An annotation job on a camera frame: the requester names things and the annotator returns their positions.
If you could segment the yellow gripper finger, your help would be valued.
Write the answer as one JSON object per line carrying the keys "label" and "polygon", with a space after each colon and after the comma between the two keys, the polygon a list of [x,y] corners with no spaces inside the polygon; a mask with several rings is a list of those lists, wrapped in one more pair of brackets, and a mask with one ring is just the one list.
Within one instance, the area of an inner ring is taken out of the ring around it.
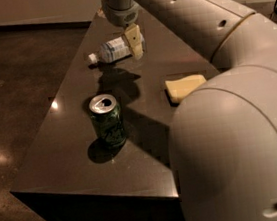
{"label": "yellow gripper finger", "polygon": [[122,38],[126,43],[126,46],[129,48],[130,54],[133,55],[134,59],[139,60],[143,57],[143,44],[142,44],[142,36],[140,32],[140,28],[137,24],[133,23],[128,26],[124,33],[122,34]]}

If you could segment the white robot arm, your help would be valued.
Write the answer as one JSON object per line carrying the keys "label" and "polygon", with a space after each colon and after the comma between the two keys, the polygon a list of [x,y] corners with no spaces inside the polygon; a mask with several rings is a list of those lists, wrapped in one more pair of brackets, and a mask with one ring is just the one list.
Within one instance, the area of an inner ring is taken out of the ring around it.
{"label": "white robot arm", "polygon": [[277,221],[277,24],[233,0],[102,0],[114,25],[143,7],[221,74],[178,106],[169,158],[185,221]]}

